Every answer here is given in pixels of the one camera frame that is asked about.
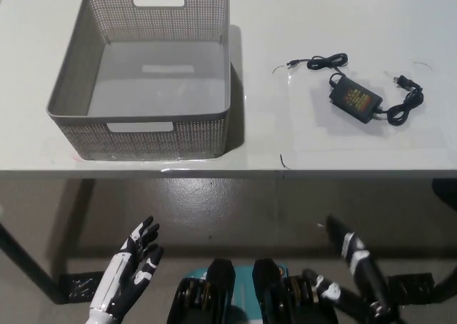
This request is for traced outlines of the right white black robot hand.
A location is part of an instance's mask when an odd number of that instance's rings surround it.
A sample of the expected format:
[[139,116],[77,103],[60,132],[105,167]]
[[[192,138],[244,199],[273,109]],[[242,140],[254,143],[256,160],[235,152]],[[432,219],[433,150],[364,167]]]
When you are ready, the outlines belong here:
[[311,282],[318,299],[352,317],[357,323],[395,323],[400,319],[398,305],[370,250],[336,217],[326,219],[326,232],[336,252],[345,261],[359,294],[351,292],[311,269],[303,276]]

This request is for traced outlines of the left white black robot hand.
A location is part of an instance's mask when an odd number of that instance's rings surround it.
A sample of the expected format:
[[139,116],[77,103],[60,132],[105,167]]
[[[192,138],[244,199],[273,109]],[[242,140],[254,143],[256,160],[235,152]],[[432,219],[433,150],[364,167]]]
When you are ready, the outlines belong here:
[[164,249],[154,241],[159,224],[149,216],[112,257],[94,293],[87,323],[121,323],[150,283]]

